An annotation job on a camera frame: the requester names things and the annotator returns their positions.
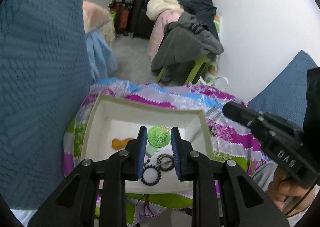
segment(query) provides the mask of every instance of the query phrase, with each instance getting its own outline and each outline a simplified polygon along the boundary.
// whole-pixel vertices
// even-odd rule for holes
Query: beige fabric
[[[147,16],[151,21],[155,21],[166,10],[184,12],[177,0],[150,0],[147,6]]]
[[[102,36],[111,47],[116,39],[116,31],[109,11],[88,1],[83,1],[82,6],[84,32],[87,34],[93,29],[100,29]]]

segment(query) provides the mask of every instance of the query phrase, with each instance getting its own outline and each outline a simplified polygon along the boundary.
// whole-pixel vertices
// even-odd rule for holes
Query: metal screw
[[[127,155],[129,155],[129,152],[127,150],[125,150],[125,149],[124,150],[120,150],[119,151],[119,155],[120,156],[127,156]]]
[[[234,160],[232,160],[232,159],[229,159],[229,160],[227,160],[227,165],[231,166],[231,167],[234,167],[236,165],[236,162]]]
[[[198,157],[199,156],[199,152],[198,151],[190,151],[190,156],[192,157]]]
[[[82,165],[84,165],[84,166],[91,165],[91,159],[89,159],[89,158],[84,159],[84,161],[82,161]]]
[[[276,135],[276,133],[275,133],[274,131],[272,131],[272,130],[269,131],[269,134],[270,134],[272,137],[274,137],[274,136]]]

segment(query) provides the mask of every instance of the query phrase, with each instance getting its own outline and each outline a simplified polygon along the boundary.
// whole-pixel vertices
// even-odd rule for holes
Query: white storage box
[[[113,96],[100,95],[88,121],[81,160],[85,158],[91,158],[93,161],[108,159],[119,151],[111,146],[114,138],[120,140],[127,137],[136,138],[141,126],[149,129],[155,125],[165,126],[170,128],[170,131],[172,127],[177,126],[181,138],[190,141],[194,150],[209,158],[212,157],[210,132],[203,111],[164,109]],[[159,148],[151,157],[150,164],[156,165],[156,159],[162,153],[172,155],[171,143]],[[175,169],[162,172],[161,180],[154,186],[146,186],[140,180],[126,181],[127,193],[154,194],[187,190],[192,190],[192,182],[180,182]]]

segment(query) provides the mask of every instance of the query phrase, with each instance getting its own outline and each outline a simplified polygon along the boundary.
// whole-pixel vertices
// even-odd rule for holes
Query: green chair
[[[197,75],[200,75],[204,69],[206,69],[209,65],[210,62],[210,58],[207,55],[202,56],[201,58],[194,60],[195,65],[193,66],[188,78],[186,79],[184,85],[187,85],[189,83],[189,81],[193,82],[193,80],[195,79],[195,77]],[[163,67],[162,70],[160,71],[157,79],[156,79],[156,83],[159,83],[159,81],[161,80],[162,75],[164,74],[164,72],[167,70],[167,66]]]

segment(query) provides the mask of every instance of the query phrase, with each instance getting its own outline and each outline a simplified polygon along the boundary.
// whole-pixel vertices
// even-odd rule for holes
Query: orange toy
[[[130,140],[133,140],[134,138],[132,137],[128,137],[124,140],[119,140],[117,138],[115,138],[112,143],[111,143],[111,146],[115,149],[115,150],[119,150],[119,149],[122,149],[122,148],[125,148],[127,146],[127,143],[130,141]]]

